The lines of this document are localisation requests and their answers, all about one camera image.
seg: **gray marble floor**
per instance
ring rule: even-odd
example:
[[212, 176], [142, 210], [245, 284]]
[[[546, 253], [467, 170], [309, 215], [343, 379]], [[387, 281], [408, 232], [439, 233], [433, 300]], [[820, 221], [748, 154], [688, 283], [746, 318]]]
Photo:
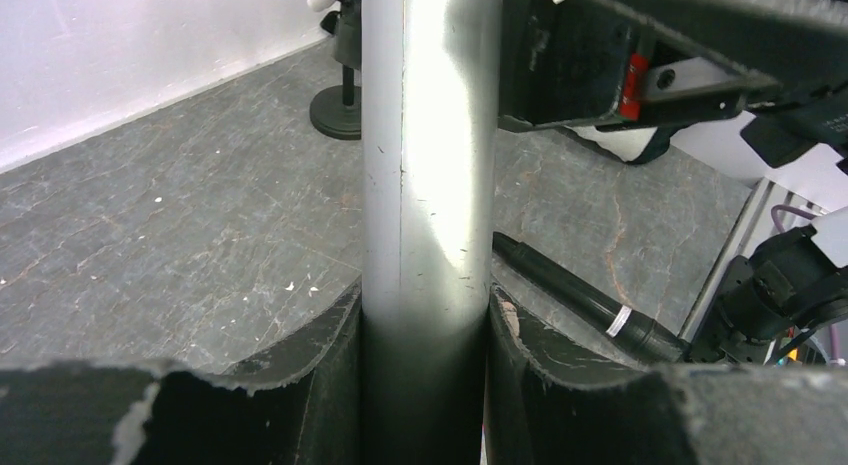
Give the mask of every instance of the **gray marble floor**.
[[[0, 175], [0, 357], [173, 356], [208, 371], [321, 313], [360, 273], [362, 154], [309, 124], [325, 45]], [[497, 135], [496, 227], [679, 329], [747, 189], [670, 151], [626, 167]], [[599, 336], [501, 264], [550, 323]]]

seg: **black cable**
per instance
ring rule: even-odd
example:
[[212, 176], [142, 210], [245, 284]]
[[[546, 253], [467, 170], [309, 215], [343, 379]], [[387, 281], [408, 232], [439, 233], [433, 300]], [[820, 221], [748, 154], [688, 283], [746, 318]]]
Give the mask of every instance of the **black cable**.
[[786, 345], [784, 345], [784, 346], [783, 346], [783, 348], [781, 348], [780, 350], [778, 350], [778, 351], [774, 352], [774, 353], [771, 355], [771, 358], [769, 358], [769, 361], [766, 363], [766, 365], [776, 365], [776, 364], [777, 364], [777, 362], [779, 362], [779, 361], [780, 361], [780, 359], [782, 359], [783, 357], [785, 357], [785, 356], [789, 355], [789, 352], [791, 352], [792, 350], [795, 350], [796, 348], [800, 347], [800, 346], [801, 346], [801, 344], [803, 344], [803, 343], [804, 343], [804, 342], [806, 342], [806, 341], [807, 341], [810, 337], [812, 337], [812, 336], [813, 336], [813, 335], [814, 335], [814, 334], [818, 331], [818, 329], [819, 329], [819, 328], [820, 328], [820, 327], [816, 327], [816, 328], [808, 328], [807, 330], [805, 330], [805, 331], [801, 332], [800, 334], [796, 335], [796, 336], [795, 336], [792, 340], [790, 340], [790, 341], [789, 341], [789, 343], [787, 343]]
[[633, 358], [645, 363], [677, 362], [689, 348], [656, 320], [618, 303], [526, 243], [495, 232], [492, 249], [510, 268]]

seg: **metal pole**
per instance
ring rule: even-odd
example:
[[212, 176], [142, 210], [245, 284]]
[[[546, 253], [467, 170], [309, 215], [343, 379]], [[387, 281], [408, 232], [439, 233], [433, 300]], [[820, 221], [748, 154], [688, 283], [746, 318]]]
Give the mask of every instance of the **metal pole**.
[[501, 0], [362, 0], [363, 463], [479, 463]]

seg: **purple cable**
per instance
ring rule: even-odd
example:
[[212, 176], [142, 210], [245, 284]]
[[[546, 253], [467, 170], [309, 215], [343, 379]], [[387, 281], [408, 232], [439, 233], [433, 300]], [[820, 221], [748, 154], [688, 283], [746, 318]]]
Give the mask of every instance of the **purple cable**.
[[783, 223], [780, 222], [780, 217], [777, 216], [777, 212], [789, 212], [791, 214], [798, 215], [801, 218], [806, 218], [807, 220], [812, 220], [818, 216], [813, 212], [802, 210], [797, 207], [791, 207], [789, 205], [775, 205], [771, 207], [771, 220], [774, 222], [774, 227], [780, 233], [785, 232], [786, 227], [784, 227]]

